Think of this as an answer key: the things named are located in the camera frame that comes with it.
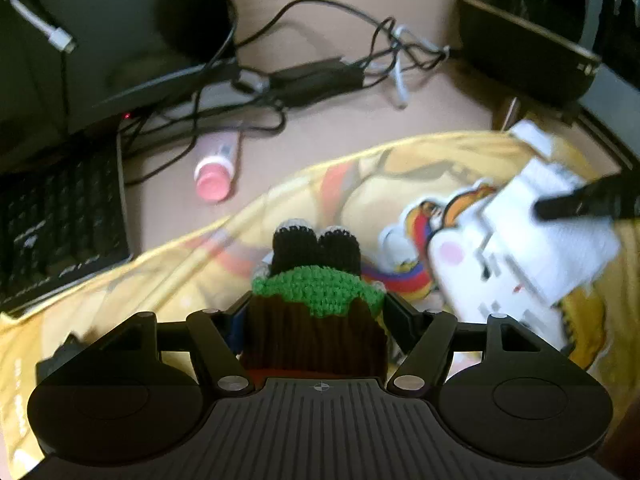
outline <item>yellow cloth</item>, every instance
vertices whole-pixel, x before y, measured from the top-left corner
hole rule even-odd
[[[382,229],[395,224],[408,204],[425,195],[446,200],[482,177],[500,186],[533,156],[529,146],[506,134],[465,132],[414,137],[321,164],[273,187],[232,218],[47,301],[27,319],[0,319],[0,422],[14,480],[42,458],[26,417],[35,365],[70,332],[91,342],[141,310],[167,322],[203,308],[225,309],[250,288],[254,265],[285,219],[305,218],[316,228],[345,225],[365,251],[374,251]],[[561,139],[552,158],[586,179],[596,177]],[[622,252],[594,294],[568,298],[565,314],[581,347],[572,358],[587,366],[598,354],[591,372],[609,389],[619,417],[640,371],[640,226],[621,222],[616,231]]]

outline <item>computer monitor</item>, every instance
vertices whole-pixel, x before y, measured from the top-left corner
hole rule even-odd
[[[69,31],[61,54],[0,0],[0,173],[68,134],[188,92],[228,37],[227,0],[21,0]],[[234,49],[210,81],[237,71]]]

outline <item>cartoon face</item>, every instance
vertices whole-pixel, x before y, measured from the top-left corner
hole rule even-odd
[[[507,314],[562,349],[567,339],[561,312],[543,306],[509,257],[492,245],[490,240],[484,250],[477,248],[458,228],[442,229],[431,238],[431,271],[458,319],[484,323],[490,314]]]

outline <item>desk surface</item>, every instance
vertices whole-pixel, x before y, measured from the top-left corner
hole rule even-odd
[[[403,137],[433,132],[488,130],[492,110],[504,95],[498,86],[466,67],[451,64],[430,78],[411,82],[405,110],[393,105],[394,88],[328,100],[290,114],[286,130],[271,138],[242,140],[234,195],[219,204],[204,203],[195,193],[196,155],[174,164],[144,184],[127,190],[134,249],[145,251],[231,215],[288,175],[307,166],[349,155]],[[613,173],[616,165],[577,126],[553,123],[596,170]],[[142,174],[175,156],[184,146],[131,161],[126,174]]]

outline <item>black keyboard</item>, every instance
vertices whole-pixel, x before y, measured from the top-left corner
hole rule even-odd
[[[119,140],[83,145],[0,187],[0,312],[38,301],[131,258]]]

